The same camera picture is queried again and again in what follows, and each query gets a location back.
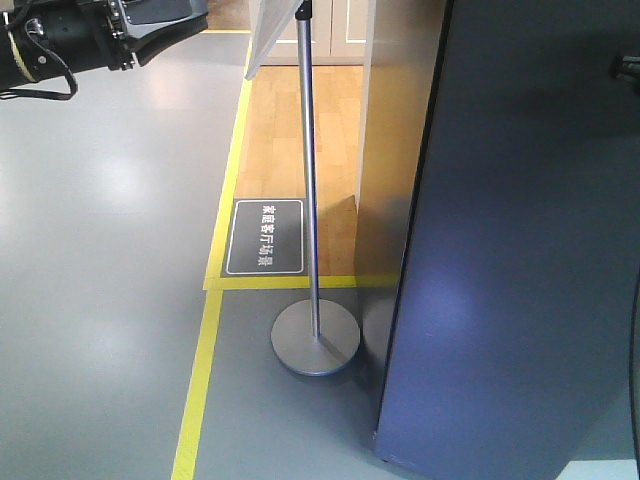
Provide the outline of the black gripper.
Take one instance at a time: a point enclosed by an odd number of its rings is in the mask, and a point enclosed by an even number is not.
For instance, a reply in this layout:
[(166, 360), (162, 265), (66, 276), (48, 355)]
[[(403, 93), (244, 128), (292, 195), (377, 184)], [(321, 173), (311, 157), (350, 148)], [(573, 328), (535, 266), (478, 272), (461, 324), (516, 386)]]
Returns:
[(110, 70), (146, 66), (208, 26), (206, 1), (106, 1), (104, 9), (102, 55)]

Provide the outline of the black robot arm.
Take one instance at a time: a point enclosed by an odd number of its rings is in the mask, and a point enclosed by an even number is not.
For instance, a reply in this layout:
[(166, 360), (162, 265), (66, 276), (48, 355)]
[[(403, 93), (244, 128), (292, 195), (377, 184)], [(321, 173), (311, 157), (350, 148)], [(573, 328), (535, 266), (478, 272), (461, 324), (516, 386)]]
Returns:
[(1, 3), (1, 98), (68, 101), (75, 75), (145, 66), (208, 28), (208, 3), (37, 0)]

